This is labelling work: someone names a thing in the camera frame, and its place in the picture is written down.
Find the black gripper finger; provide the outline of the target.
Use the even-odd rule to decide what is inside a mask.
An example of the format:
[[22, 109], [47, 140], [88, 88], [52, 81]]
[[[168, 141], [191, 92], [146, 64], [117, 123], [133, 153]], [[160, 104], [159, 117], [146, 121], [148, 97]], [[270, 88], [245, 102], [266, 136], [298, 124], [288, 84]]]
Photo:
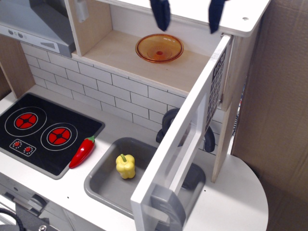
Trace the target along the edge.
[[208, 8], [208, 20], [210, 33], [218, 31], [226, 0], [211, 0]]
[[168, 0], [150, 0], [150, 6], [159, 29], [166, 31], [171, 20]]

